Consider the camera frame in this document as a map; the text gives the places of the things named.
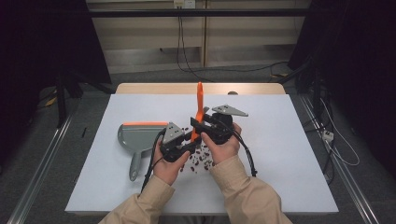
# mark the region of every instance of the black horizontal bar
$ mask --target black horizontal bar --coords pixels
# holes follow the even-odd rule
[[[122,17],[303,17],[310,14],[328,14],[325,9],[270,8],[270,9],[136,9],[136,10],[45,10],[40,13],[92,18]]]

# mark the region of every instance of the orange strip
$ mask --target orange strip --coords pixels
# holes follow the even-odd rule
[[[166,126],[168,122],[164,121],[133,121],[133,122],[124,122],[122,125],[128,126]]]
[[[204,120],[204,87],[202,86],[202,82],[198,82],[197,101],[198,101],[198,111],[197,114],[195,115],[195,119],[201,123]],[[191,141],[193,142],[197,137],[198,137],[198,133],[196,133],[195,129],[193,129],[191,134]]]

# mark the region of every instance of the forearm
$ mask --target forearm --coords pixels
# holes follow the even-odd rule
[[[258,178],[248,177],[237,156],[211,169],[224,195],[232,223],[290,223],[281,211],[274,189]]]
[[[152,176],[141,194],[134,194],[111,211],[102,223],[157,223],[174,189]]]

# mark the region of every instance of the hand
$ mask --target hand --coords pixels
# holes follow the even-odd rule
[[[157,146],[155,147],[153,162],[157,161],[157,164],[154,166],[153,171],[163,182],[172,186],[177,178],[179,169],[189,158],[190,152],[186,151],[177,161],[168,162],[163,159],[163,154],[160,151],[160,143],[161,140],[157,142]]]
[[[241,127],[239,127],[236,123],[233,123],[233,127],[239,134],[242,132]],[[216,145],[206,133],[201,133],[201,137],[206,146],[212,152],[212,159],[215,164],[219,164],[222,161],[225,161],[238,154],[239,141],[235,138],[235,136],[232,136],[223,145]]]

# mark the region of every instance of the person's left hand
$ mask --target person's left hand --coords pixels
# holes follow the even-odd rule
[[[155,163],[157,160],[157,164],[154,166],[153,171],[154,174],[159,177],[163,182],[172,186],[175,182],[179,169],[183,166],[184,163],[189,159],[190,152],[186,151],[177,161],[168,162],[162,159],[163,154],[160,151],[160,143],[161,140],[157,142],[157,146],[155,147],[154,152],[154,160]]]

